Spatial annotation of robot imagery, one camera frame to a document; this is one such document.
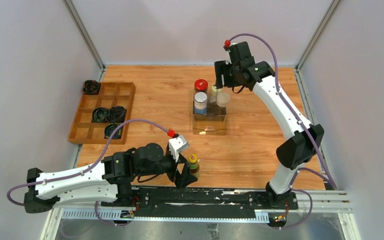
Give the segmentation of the yellow cap sauce bottle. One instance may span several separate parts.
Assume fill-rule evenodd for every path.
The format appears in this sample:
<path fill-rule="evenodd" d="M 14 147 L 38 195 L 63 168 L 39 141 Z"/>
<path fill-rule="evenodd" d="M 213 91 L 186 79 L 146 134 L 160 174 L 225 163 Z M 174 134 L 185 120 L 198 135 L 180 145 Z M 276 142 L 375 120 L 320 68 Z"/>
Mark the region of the yellow cap sauce bottle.
<path fill-rule="evenodd" d="M 191 154 L 188 156 L 188 163 L 190 165 L 189 171 L 190 173 L 195 176 L 199 177 L 200 175 L 200 164 L 199 164 L 199 158 L 196 154 Z"/>

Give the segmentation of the red lid sauce jar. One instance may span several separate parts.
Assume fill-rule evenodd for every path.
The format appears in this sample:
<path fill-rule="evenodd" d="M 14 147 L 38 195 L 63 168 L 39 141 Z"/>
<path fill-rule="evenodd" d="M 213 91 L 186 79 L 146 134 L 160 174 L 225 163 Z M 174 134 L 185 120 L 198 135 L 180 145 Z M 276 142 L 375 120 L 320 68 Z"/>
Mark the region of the red lid sauce jar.
<path fill-rule="evenodd" d="M 194 92 L 195 93 L 206 93 L 208 91 L 209 84 L 205 79 L 197 79 L 194 82 Z"/>

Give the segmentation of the silver lid glass jar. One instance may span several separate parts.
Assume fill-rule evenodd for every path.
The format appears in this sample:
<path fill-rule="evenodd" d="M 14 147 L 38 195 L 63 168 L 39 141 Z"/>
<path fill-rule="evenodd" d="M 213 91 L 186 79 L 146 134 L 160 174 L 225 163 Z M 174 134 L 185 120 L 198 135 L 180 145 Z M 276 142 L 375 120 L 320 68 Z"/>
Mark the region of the silver lid glass jar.
<path fill-rule="evenodd" d="M 221 108 L 227 107 L 231 100 L 231 95 L 228 92 L 219 92 L 216 95 L 216 104 Z"/>

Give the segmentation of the yellow lid spice bottle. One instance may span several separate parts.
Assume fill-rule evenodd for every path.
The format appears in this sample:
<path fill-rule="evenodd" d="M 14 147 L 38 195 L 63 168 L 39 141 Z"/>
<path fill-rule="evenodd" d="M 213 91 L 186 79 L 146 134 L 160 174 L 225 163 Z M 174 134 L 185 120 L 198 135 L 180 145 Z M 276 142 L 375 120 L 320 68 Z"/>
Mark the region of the yellow lid spice bottle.
<path fill-rule="evenodd" d="M 217 101 L 217 95 L 218 93 L 220 92 L 220 89 L 217 88 L 217 86 L 214 84 L 212 87 L 211 87 L 211 91 L 210 91 L 210 94 L 209 94 L 209 97 L 208 97 L 208 101 L 209 103 L 215 103 Z"/>

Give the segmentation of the silver lid blue bottle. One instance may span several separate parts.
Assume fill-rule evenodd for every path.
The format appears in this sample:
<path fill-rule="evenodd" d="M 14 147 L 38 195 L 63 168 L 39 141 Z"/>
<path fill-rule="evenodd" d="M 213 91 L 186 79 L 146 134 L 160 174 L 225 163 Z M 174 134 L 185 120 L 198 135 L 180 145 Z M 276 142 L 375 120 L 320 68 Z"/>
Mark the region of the silver lid blue bottle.
<path fill-rule="evenodd" d="M 195 114 L 205 115 L 207 113 L 208 96 L 205 92 L 197 92 L 194 95 L 193 109 Z"/>

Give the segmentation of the clear plastic organizer bin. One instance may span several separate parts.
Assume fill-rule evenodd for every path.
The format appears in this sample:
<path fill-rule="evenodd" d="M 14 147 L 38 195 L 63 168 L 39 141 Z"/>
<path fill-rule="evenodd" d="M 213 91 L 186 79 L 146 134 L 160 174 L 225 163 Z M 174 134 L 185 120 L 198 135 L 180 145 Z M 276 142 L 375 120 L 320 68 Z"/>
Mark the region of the clear plastic organizer bin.
<path fill-rule="evenodd" d="M 194 93 L 192 102 L 192 132 L 194 135 L 224 136 L 228 133 L 227 107 L 219 107 L 216 102 L 209 103 L 207 94 L 207 112 L 205 115 L 194 113 Z"/>

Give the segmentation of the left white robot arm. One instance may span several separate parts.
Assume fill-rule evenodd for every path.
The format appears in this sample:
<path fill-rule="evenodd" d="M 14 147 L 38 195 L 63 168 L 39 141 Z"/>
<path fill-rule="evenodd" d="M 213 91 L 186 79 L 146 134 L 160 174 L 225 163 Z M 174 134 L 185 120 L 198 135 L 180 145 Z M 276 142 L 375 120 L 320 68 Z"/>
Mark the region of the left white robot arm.
<path fill-rule="evenodd" d="M 157 143 L 116 152 L 95 166 L 46 173 L 38 168 L 27 172 L 28 191 L 23 207 L 28 214 L 50 211 L 71 203 L 100 202 L 104 207 L 128 207 L 139 201 L 132 182 L 144 176 L 167 175 L 177 189 L 198 178 L 179 152 L 164 151 Z"/>

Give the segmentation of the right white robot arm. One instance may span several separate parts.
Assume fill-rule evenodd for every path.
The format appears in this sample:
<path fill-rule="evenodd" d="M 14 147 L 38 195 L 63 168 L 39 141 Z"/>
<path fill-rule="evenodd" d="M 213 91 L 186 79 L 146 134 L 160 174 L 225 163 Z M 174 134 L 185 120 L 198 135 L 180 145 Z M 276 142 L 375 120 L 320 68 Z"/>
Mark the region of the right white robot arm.
<path fill-rule="evenodd" d="M 214 63 L 216 88 L 249 89 L 267 106 L 285 138 L 276 149 L 279 165 L 274 176 L 266 184 L 264 194 L 254 197 L 256 203 L 278 209 L 290 196 L 298 169 L 318 151 L 325 131 L 320 124 L 314 125 L 302 116 L 281 88 L 278 67 L 256 62 L 246 41 L 226 40 L 223 48 L 228 58 Z"/>

